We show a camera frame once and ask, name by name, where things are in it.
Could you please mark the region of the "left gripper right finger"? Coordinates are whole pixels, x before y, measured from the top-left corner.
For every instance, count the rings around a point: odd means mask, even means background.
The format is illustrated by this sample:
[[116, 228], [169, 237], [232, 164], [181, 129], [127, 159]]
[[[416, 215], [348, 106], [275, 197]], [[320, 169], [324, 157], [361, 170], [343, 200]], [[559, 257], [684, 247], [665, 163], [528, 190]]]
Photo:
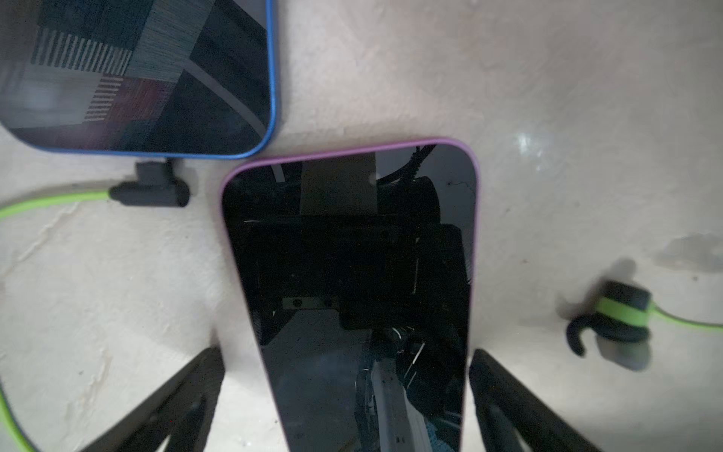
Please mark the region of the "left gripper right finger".
[[478, 348], [469, 366], [476, 418], [488, 451], [596, 451], [487, 351]]

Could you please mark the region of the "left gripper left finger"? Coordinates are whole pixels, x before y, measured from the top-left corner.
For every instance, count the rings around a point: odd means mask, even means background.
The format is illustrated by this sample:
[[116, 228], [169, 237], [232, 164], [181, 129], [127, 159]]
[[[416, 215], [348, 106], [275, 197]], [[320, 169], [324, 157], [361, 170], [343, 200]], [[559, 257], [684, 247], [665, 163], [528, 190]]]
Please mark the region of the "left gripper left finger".
[[221, 349], [203, 350], [87, 451], [203, 451], [225, 376]]

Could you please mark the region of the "purple smartphone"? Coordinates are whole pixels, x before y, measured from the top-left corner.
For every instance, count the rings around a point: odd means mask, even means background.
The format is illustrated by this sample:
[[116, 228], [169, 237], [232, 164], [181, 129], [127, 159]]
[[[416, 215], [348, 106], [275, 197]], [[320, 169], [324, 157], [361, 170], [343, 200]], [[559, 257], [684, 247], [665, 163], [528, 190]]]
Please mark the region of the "purple smartphone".
[[457, 451], [476, 165], [421, 139], [235, 169], [223, 221], [288, 451]]

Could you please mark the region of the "blue smartphone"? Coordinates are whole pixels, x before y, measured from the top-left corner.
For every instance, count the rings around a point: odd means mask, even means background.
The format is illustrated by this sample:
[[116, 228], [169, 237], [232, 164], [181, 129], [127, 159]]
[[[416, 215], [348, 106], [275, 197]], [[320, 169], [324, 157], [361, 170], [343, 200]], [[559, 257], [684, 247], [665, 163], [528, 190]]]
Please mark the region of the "blue smartphone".
[[49, 152], [253, 156], [276, 128], [277, 66], [273, 1], [1, 5], [1, 124]]

